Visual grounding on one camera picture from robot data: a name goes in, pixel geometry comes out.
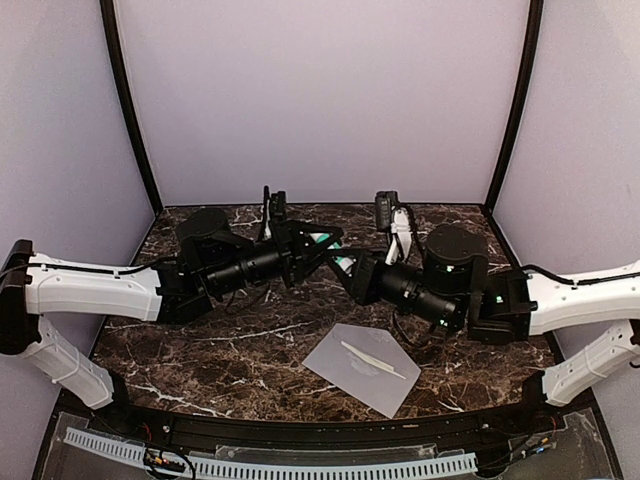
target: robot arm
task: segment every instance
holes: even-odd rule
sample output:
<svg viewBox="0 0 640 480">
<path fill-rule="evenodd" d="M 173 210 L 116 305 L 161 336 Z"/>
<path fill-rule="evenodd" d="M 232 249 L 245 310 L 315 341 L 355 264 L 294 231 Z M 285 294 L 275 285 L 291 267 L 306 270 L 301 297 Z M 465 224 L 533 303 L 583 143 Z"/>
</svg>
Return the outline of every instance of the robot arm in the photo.
<svg viewBox="0 0 640 480">
<path fill-rule="evenodd" d="M 533 268 L 542 273 L 510 271 L 489 279 L 483 318 L 474 333 L 490 338 L 488 326 L 493 323 L 501 332 L 496 338 L 503 340 L 508 331 L 525 340 L 559 328 L 614 320 L 580 352 L 525 383 L 528 401 L 564 406 L 640 355 L 640 321 L 621 320 L 640 318 L 640 262 L 565 277 Z"/>
<path fill-rule="evenodd" d="M 93 364 L 40 316 L 79 312 L 185 323 L 210 311 L 211 297 L 222 301 L 277 277 L 287 287 L 301 282 L 342 231 L 287 220 L 284 192 L 269 196 L 265 188 L 265 205 L 262 240 L 232 233 L 222 210 L 203 209 L 177 227 L 177 257 L 142 267 L 67 262 L 34 254 L 30 241 L 19 240 L 0 270 L 0 354 L 24 358 L 92 409 L 126 402 L 122 379 Z"/>
<path fill-rule="evenodd" d="M 466 320 L 469 337 L 487 344 L 615 320 L 581 352 L 528 379 L 523 389 L 528 402 L 564 406 L 640 355 L 640 321 L 620 320 L 640 318 L 640 262 L 570 277 L 542 269 L 527 274 L 527 267 L 487 276 L 486 246 L 473 237 L 451 226 L 436 228 L 427 239 L 423 269 L 388 264 L 382 254 L 369 250 L 331 250 L 326 255 L 357 303 L 386 300 L 400 314 L 417 315 L 450 332 L 460 330 Z M 338 258 L 351 259 L 349 271 L 340 268 Z"/>
</svg>

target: black robot arm segment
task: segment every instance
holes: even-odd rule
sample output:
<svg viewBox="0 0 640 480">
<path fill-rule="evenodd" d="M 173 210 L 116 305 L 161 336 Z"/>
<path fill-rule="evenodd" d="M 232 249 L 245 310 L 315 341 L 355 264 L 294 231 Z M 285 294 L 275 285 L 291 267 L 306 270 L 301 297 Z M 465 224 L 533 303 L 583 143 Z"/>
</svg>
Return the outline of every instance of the black robot arm segment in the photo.
<svg viewBox="0 0 640 480">
<path fill-rule="evenodd" d="M 328 265 L 360 305 L 379 300 L 396 306 L 449 332 L 461 330 L 467 315 L 480 308 L 488 260 L 486 241 L 452 225 L 441 225 L 427 238 L 422 268 L 384 262 L 385 255 L 365 249 L 328 250 Z M 354 264 L 345 272 L 337 257 Z"/>
<path fill-rule="evenodd" d="M 338 227 L 288 220 L 284 192 L 269 196 L 265 187 L 263 226 L 253 242 L 231 232 L 219 208 L 202 209 L 176 228 L 178 266 L 156 267 L 161 287 L 159 320 L 184 323 L 211 310 L 209 297 L 282 278 L 285 286 L 302 282 L 324 261 L 323 253 L 342 236 Z M 312 235 L 322 234 L 314 241 Z"/>
</svg>

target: purple wall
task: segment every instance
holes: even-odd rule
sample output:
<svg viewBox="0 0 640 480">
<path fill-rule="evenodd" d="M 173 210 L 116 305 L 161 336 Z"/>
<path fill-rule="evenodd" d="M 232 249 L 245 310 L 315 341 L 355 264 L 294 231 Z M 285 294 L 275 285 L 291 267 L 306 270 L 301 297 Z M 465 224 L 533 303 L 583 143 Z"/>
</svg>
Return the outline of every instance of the purple wall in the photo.
<svg viewBox="0 0 640 480">
<path fill-rule="evenodd" d="M 118 2 L 163 200 L 483 201 L 528 4 Z"/>
<path fill-rule="evenodd" d="M 523 263 L 559 273 L 640 258 L 640 16 L 622 0 L 546 2 L 527 106 L 496 210 Z M 566 355 L 606 325 L 558 332 Z M 594 389 L 637 478 L 640 375 Z"/>
<path fill-rule="evenodd" d="M 128 263 L 152 212 L 117 101 L 99 3 L 4 2 L 0 65 L 0 257 L 23 237 L 58 258 Z M 52 320 L 89 351 L 99 318 Z M 31 478 L 58 389 L 1 355 L 0 385 L 0 477 Z"/>
</svg>

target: cable tray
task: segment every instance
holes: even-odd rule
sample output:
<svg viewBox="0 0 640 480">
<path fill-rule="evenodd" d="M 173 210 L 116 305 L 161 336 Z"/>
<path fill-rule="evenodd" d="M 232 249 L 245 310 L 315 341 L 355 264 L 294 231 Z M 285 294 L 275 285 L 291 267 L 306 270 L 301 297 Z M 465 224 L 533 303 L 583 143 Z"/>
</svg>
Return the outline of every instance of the cable tray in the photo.
<svg viewBox="0 0 640 480">
<path fill-rule="evenodd" d="M 145 447 L 140 442 L 108 438 L 97 432 L 67 428 L 64 442 L 114 462 L 147 469 L 142 460 Z M 184 461 L 175 454 L 165 458 Z M 199 479 L 226 480 L 427 480 L 474 473 L 475 453 L 402 463 L 357 466 L 287 466 L 236 463 L 189 455 Z M 189 468 L 182 474 L 191 477 Z"/>
</svg>

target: white arm cover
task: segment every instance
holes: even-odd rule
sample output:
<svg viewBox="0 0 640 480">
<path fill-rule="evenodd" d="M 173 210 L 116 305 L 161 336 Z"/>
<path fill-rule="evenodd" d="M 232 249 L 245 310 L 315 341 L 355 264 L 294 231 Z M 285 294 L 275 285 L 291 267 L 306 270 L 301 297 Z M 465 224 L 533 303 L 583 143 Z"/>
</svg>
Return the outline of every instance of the white arm cover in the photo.
<svg viewBox="0 0 640 480">
<path fill-rule="evenodd" d="M 542 377 L 547 403 L 567 405 L 579 393 L 639 356 L 640 346 L 632 343 L 633 336 L 629 320 L 618 320 L 573 357 L 547 368 Z"/>
<path fill-rule="evenodd" d="M 565 276 L 570 280 L 605 278 L 639 272 L 640 262 L 601 272 Z M 598 283 L 562 285 L 539 273 L 527 281 L 529 297 L 538 303 L 531 312 L 530 335 L 541 335 L 572 325 L 640 318 L 640 276 Z"/>
<path fill-rule="evenodd" d="M 42 340 L 29 345 L 18 357 L 73 392 L 89 408 L 96 410 L 113 401 L 109 372 L 81 354 L 46 318 L 40 319 L 38 331 Z"/>
<path fill-rule="evenodd" d="M 116 272 L 126 271 L 131 267 L 67 262 L 43 254 L 37 254 L 29 261 L 42 265 L 113 270 L 113 273 L 30 267 L 27 273 L 32 281 L 26 288 L 28 313 L 95 313 L 121 315 L 143 321 L 155 321 L 158 318 L 162 297 L 156 293 L 160 278 L 153 269 L 118 276 Z"/>
</svg>

